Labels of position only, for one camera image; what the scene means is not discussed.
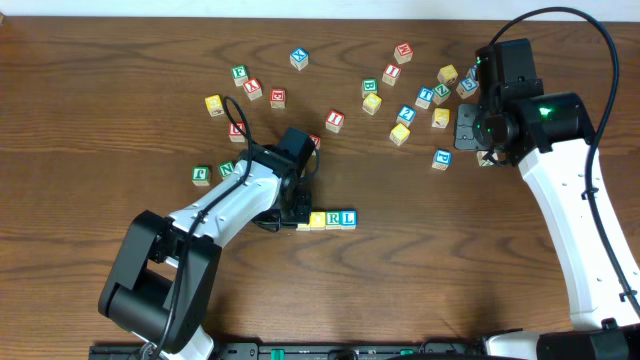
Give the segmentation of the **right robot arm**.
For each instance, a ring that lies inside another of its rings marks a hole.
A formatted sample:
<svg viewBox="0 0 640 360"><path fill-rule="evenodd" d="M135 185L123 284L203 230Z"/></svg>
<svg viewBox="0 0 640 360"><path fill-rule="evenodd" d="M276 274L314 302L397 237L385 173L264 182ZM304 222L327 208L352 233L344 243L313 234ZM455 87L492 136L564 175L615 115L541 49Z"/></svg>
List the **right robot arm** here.
<svg viewBox="0 0 640 360"><path fill-rule="evenodd" d="M462 104L454 146L503 154L531 189L559 259L571 330L508 330L481 343L487 355L516 359L636 359L639 315L625 296L639 294L639 267L613 210L597 161L596 132L580 97L547 94L526 39L476 52L479 100Z"/></svg>

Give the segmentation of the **yellow O block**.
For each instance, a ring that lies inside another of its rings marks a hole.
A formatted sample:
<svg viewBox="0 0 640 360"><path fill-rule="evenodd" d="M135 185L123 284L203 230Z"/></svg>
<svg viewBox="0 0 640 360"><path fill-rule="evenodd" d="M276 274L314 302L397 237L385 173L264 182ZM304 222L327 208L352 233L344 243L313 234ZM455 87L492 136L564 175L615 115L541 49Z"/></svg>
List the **yellow O block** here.
<svg viewBox="0 0 640 360"><path fill-rule="evenodd" d="M327 214L324 211L314 211L310 215L309 226L312 231L326 229Z"/></svg>

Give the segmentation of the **green R block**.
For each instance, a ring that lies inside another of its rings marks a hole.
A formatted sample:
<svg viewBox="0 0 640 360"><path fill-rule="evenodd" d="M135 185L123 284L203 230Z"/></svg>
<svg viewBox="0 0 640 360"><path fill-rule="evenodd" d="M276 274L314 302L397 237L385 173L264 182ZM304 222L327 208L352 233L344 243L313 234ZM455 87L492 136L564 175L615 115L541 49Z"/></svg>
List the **green R block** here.
<svg viewBox="0 0 640 360"><path fill-rule="evenodd" d="M340 211L327 211L325 218L325 229L340 229L341 228L341 212Z"/></svg>

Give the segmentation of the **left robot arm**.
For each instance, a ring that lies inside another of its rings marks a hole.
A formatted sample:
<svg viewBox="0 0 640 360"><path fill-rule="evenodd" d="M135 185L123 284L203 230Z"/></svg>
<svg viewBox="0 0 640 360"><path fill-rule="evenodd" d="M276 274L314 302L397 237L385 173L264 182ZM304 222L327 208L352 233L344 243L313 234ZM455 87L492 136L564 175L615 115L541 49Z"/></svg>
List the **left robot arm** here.
<svg viewBox="0 0 640 360"><path fill-rule="evenodd" d="M209 193L163 217L151 211L130 224L98 301L101 315L145 340L148 359L207 359L204 331L222 249L247 224L271 232L309 220L303 170L315 150L290 128L276 145L251 145Z"/></svg>

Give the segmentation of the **yellow C block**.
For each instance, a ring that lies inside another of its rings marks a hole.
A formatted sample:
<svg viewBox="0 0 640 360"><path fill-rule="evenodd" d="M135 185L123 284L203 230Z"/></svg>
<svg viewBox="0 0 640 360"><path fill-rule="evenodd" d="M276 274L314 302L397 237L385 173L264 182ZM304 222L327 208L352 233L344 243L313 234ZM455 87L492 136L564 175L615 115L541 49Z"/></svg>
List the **yellow C block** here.
<svg viewBox="0 0 640 360"><path fill-rule="evenodd" d="M296 231L311 231L309 224L298 224L296 227Z"/></svg>

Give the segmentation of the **blue L block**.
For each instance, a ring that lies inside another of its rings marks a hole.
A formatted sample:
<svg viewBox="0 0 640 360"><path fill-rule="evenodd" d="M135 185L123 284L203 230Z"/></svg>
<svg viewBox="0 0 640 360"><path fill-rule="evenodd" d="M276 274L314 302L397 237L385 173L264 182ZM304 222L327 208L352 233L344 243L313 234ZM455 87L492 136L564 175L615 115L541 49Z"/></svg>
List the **blue L block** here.
<svg viewBox="0 0 640 360"><path fill-rule="evenodd" d="M356 210L340 211L340 227L342 230L355 229L358 225L358 216Z"/></svg>

